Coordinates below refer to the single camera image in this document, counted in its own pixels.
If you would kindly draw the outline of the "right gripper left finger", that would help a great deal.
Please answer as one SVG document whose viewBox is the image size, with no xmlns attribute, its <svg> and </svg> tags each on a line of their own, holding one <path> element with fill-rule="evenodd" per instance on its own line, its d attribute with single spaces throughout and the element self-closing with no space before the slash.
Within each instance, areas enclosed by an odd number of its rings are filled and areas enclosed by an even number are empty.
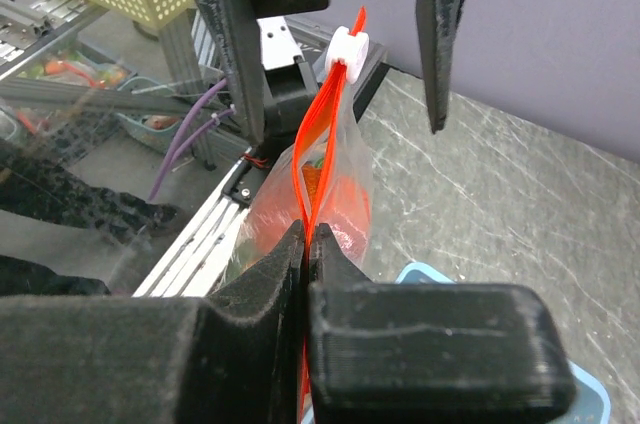
<svg viewBox="0 0 640 424">
<path fill-rule="evenodd" d="M 303 252 L 295 222 L 207 297 L 4 298 L 2 421 L 296 422 Z"/>
</svg>

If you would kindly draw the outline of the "clear orange zip bag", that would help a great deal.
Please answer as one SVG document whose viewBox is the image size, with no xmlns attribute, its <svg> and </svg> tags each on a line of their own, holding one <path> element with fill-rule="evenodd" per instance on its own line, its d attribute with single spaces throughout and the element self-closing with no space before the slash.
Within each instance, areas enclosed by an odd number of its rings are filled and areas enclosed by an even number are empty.
<svg viewBox="0 0 640 424">
<path fill-rule="evenodd" d="M 370 48 L 366 27 L 367 12 L 360 9 L 353 25 L 335 30 L 326 79 L 293 143 L 266 176 L 265 181 L 272 171 L 291 165 L 302 218 L 251 265 L 244 263 L 252 255 L 242 237 L 245 221 L 240 226 L 216 295 L 225 314 L 216 398 L 222 423 L 298 423 L 307 405 L 317 417 L 327 415 L 323 375 L 333 345 L 326 306 L 332 295 L 348 290 L 348 274 L 361 266 L 343 254 L 330 226 L 317 219 L 333 180 L 345 175 L 368 192 L 372 227 L 372 156 L 354 112 L 354 85 Z"/>
</svg>

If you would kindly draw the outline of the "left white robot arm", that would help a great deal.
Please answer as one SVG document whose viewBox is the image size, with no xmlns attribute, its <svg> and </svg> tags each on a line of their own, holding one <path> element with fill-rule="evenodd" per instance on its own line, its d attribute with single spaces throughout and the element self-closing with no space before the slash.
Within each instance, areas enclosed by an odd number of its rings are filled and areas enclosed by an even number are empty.
<svg viewBox="0 0 640 424">
<path fill-rule="evenodd" d="M 291 144 L 315 94 L 294 41 L 260 30 L 261 18 L 323 10 L 329 0 L 194 0 L 221 56 L 243 137 L 272 157 Z M 415 16 L 432 132 L 446 123 L 453 46 L 464 0 L 416 0 Z"/>
</svg>

